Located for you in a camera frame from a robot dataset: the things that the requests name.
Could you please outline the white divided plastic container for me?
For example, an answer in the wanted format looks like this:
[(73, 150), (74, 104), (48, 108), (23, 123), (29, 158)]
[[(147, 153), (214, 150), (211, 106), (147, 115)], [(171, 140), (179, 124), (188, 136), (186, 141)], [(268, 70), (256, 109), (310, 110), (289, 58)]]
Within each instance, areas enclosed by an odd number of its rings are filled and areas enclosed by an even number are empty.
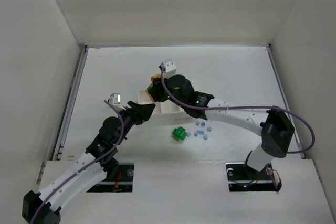
[[(145, 90), (138, 91), (138, 104), (148, 105), (153, 104), (152, 100), (148, 96)], [(163, 121), (172, 121), (185, 119), (189, 116), (185, 111), (174, 104), (173, 102), (167, 100), (163, 103), (155, 103), (155, 109), (152, 113), (152, 116), (149, 119), (149, 122), (163, 122)]]

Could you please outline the green lego cluster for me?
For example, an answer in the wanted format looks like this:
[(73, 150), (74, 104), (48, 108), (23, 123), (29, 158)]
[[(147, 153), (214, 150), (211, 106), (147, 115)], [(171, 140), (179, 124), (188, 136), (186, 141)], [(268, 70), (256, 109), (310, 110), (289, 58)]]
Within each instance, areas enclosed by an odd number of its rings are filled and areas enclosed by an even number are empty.
[(175, 128), (172, 132), (172, 138), (176, 141), (183, 141), (187, 137), (187, 131), (183, 127)]

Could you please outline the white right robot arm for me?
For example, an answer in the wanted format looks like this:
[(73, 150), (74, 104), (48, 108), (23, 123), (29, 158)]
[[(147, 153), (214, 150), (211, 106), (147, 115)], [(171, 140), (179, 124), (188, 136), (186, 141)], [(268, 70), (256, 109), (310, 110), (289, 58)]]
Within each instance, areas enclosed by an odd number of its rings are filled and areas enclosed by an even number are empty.
[(192, 118), (227, 123), (260, 136), (260, 144), (245, 160), (248, 169), (260, 172), (274, 158), (287, 156), (295, 128), (279, 107), (237, 109), (211, 94), (195, 91), (191, 82), (179, 74), (170, 78), (153, 76), (146, 91), (152, 101), (169, 100)]

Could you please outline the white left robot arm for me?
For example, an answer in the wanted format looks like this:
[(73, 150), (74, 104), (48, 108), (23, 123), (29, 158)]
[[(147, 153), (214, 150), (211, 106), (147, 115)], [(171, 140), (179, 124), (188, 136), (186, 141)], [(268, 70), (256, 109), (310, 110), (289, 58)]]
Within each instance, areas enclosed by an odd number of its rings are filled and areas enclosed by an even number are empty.
[(39, 192), (23, 198), (22, 217), (27, 223), (60, 223), (66, 207), (118, 168), (117, 146), (135, 125), (148, 121), (155, 104), (128, 102), (126, 107), (109, 105), (116, 116), (104, 120), (93, 142), (59, 178)]

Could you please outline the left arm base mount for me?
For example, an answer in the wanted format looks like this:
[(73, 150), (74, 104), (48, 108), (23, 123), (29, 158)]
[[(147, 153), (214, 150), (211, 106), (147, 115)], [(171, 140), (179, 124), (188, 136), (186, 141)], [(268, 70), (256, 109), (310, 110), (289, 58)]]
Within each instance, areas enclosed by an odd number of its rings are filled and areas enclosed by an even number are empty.
[(133, 191), (134, 163), (120, 163), (105, 180), (91, 187), (88, 193), (131, 193)]

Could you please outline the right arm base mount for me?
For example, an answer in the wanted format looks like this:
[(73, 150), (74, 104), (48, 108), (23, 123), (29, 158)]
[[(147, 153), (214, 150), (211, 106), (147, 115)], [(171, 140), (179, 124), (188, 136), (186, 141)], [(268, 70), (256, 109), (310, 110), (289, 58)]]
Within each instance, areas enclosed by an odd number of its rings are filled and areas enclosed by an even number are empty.
[(244, 165), (243, 162), (226, 163), (228, 189), (230, 192), (275, 191), (282, 188), (279, 173), (267, 164), (261, 172)]

